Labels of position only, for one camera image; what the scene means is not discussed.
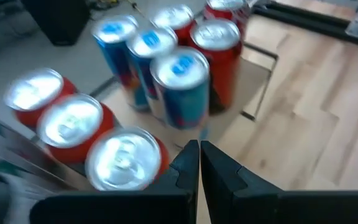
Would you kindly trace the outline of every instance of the can top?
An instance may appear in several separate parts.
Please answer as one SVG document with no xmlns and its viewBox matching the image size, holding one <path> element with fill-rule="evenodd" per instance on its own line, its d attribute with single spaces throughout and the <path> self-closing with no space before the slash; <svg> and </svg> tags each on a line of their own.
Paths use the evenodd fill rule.
<svg viewBox="0 0 358 224">
<path fill-rule="evenodd" d="M 104 43 L 117 43 L 132 37 L 137 30 L 133 16 L 113 16 L 98 22 L 93 28 L 93 35 Z"/>
<path fill-rule="evenodd" d="M 160 148 L 155 138 L 140 128 L 105 134 L 89 151 L 86 176 L 98 190 L 141 190 L 158 173 Z"/>
<path fill-rule="evenodd" d="M 184 4 L 177 4 L 160 9 L 151 19 L 156 27 L 181 29 L 194 19 L 191 9 Z"/>
<path fill-rule="evenodd" d="M 40 68 L 19 77 L 4 95 L 5 104 L 19 111 L 36 110 L 51 102 L 63 88 L 63 77 L 50 68 Z"/>
<path fill-rule="evenodd" d="M 38 125 L 40 139 L 53 147 L 69 148 L 86 141 L 99 128 L 103 111 L 94 98 L 77 94 L 49 108 Z"/>
<path fill-rule="evenodd" d="M 219 11 L 232 11 L 236 9 L 240 9 L 245 4 L 247 4 L 246 0 L 207 0 L 207 4 L 211 7 L 211 9 L 219 10 Z"/>
<path fill-rule="evenodd" d="M 178 37 L 169 27 L 147 29 L 128 41 L 129 50 L 141 58 L 153 58 L 170 53 L 178 44 Z"/>
<path fill-rule="evenodd" d="M 227 19 L 211 19 L 190 31 L 194 43 L 205 50 L 227 50 L 240 41 L 240 31 Z"/>
<path fill-rule="evenodd" d="M 154 80 L 169 89 L 187 90 L 209 78 L 209 64 L 204 55 L 191 47 L 178 47 L 170 55 L 152 61 Z"/>
</svg>

